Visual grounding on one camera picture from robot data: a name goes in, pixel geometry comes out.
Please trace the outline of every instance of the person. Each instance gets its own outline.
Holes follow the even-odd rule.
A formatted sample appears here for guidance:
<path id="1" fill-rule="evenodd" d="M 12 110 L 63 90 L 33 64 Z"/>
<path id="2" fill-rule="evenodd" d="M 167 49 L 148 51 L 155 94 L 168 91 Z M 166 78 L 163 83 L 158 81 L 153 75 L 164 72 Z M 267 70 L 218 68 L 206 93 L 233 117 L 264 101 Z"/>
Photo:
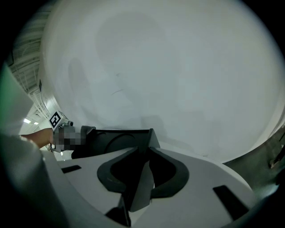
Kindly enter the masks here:
<path id="1" fill-rule="evenodd" d="M 51 128 L 45 128 L 31 134 L 22 134 L 21 136 L 32 140 L 39 148 L 50 143 L 53 144 L 53 130 Z"/>

